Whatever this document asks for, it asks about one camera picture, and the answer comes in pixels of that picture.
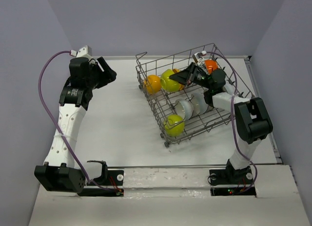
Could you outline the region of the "grey wire dish rack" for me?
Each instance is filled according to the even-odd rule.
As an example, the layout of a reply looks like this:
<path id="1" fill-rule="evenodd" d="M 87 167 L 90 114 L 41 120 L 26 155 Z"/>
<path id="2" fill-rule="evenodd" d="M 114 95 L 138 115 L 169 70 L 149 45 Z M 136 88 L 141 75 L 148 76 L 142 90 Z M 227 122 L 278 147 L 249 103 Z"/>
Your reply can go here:
<path id="1" fill-rule="evenodd" d="M 213 43 L 151 61 L 136 55 L 136 74 L 166 147 L 227 125 L 231 105 L 254 92 Z"/>

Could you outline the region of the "green bowl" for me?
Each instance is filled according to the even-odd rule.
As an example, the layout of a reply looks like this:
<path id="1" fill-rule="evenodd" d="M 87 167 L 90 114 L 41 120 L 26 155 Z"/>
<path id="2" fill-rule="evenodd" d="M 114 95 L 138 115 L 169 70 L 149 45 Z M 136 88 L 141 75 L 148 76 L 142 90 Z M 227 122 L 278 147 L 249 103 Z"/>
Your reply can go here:
<path id="1" fill-rule="evenodd" d="M 169 115 L 163 122 L 165 132 L 170 137 L 180 136 L 184 131 L 185 122 L 180 115 Z"/>
<path id="2" fill-rule="evenodd" d="M 169 79 L 169 76 L 173 74 L 172 69 L 167 69 L 162 73 L 160 77 L 160 84 L 162 89 L 169 93 L 175 93 L 184 89 L 184 85 Z"/>

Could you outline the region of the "white bowl red rim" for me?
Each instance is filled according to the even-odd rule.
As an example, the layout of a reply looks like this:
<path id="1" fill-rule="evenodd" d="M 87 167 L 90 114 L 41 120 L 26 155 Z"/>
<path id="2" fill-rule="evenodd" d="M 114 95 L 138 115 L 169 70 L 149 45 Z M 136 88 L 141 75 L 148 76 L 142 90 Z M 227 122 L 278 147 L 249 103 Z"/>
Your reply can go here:
<path id="1" fill-rule="evenodd" d="M 208 74 L 211 74 L 214 70 L 218 69 L 218 63 L 212 59 L 204 61 Z"/>

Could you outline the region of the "white bowl stack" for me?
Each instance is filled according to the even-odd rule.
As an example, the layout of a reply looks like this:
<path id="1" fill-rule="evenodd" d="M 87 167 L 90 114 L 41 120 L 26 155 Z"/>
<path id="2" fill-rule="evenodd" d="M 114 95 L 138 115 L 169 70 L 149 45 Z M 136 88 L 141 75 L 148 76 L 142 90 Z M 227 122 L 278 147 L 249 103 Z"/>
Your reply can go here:
<path id="1" fill-rule="evenodd" d="M 175 112 L 181 116 L 183 120 L 189 120 L 193 115 L 193 106 L 190 101 L 186 99 L 177 99 L 175 101 Z"/>

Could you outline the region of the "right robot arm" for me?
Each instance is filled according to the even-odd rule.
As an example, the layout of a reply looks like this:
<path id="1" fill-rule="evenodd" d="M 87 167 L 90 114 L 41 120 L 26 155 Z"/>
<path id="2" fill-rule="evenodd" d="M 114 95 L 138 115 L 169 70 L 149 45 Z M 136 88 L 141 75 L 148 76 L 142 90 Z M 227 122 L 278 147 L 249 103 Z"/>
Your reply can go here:
<path id="1" fill-rule="evenodd" d="M 230 113 L 234 144 L 236 149 L 228 159 L 224 169 L 210 172 L 208 181 L 212 186 L 236 185 L 241 180 L 253 184 L 257 175 L 252 174 L 252 156 L 262 140 L 273 131 L 273 124 L 260 97 L 242 98 L 237 92 L 225 91 L 226 73 L 223 69 L 213 70 L 207 74 L 195 63 L 170 76 L 182 85 L 196 84 L 206 88 L 205 102 Z"/>

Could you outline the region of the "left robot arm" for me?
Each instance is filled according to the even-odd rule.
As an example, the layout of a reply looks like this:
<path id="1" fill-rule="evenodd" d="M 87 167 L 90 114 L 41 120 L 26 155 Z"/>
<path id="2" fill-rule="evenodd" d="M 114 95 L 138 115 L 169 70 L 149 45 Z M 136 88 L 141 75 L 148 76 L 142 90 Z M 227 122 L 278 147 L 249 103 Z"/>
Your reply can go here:
<path id="1" fill-rule="evenodd" d="M 93 97 L 92 91 L 115 81 L 116 72 L 102 57 L 76 57 L 69 63 L 67 78 L 59 98 L 58 119 L 53 119 L 56 132 L 43 165 L 34 175 L 47 191 L 81 193 L 85 184 L 104 184 L 108 179 L 106 162 L 87 174 L 74 149 L 78 133 Z"/>

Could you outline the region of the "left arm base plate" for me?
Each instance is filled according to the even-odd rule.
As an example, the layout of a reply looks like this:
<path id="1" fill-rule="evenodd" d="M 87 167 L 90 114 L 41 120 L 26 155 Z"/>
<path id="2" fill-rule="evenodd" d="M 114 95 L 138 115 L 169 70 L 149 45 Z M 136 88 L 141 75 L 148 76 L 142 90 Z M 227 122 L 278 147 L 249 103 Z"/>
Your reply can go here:
<path id="1" fill-rule="evenodd" d="M 124 170 L 108 169 L 108 175 L 96 178 L 91 183 L 87 183 L 80 197 L 123 197 L 124 196 Z"/>

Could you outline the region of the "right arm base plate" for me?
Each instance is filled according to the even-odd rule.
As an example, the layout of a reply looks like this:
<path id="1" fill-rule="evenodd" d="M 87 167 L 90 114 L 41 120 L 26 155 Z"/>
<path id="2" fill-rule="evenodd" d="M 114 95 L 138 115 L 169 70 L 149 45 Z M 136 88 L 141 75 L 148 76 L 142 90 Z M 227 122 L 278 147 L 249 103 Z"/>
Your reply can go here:
<path id="1" fill-rule="evenodd" d="M 234 178 L 226 175 L 225 169 L 212 169 L 207 178 L 210 185 L 211 196 L 256 196 L 255 187 L 252 186 L 253 175 L 248 168 Z"/>

